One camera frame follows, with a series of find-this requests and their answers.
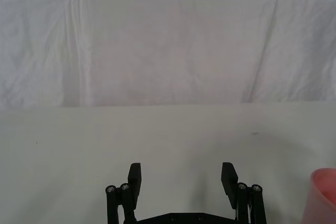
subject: bolt head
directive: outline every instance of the bolt head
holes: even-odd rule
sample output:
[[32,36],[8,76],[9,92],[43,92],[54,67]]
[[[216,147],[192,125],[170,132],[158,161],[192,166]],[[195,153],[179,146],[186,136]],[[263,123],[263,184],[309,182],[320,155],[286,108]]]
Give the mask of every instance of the bolt head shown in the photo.
[[127,184],[121,186],[122,190],[127,190],[128,188],[129,188],[129,186]]
[[261,191],[261,187],[260,187],[260,186],[254,186],[254,187],[253,187],[253,190],[254,190],[254,191]]
[[111,192],[114,191],[114,187],[113,187],[113,186],[110,186],[110,187],[108,187],[108,188],[106,189],[106,191],[107,191],[108,193],[111,193]]
[[246,186],[244,184],[239,184],[238,187],[242,190],[245,190],[246,189]]

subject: table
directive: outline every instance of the table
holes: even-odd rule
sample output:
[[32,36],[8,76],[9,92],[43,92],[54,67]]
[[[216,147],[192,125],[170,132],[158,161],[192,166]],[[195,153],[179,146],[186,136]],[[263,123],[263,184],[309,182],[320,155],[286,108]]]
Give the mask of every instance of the table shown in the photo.
[[137,219],[232,218],[220,181],[232,162],[240,182],[263,186],[268,223],[299,223],[310,173],[336,165],[335,122],[328,102],[1,112],[0,222],[106,223],[104,189],[133,162]]

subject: pink cup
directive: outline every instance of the pink cup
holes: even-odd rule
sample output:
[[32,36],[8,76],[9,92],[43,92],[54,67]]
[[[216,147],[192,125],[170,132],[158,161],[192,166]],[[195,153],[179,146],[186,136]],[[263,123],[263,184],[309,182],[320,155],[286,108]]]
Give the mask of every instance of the pink cup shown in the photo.
[[301,224],[336,224],[336,169],[315,170]]

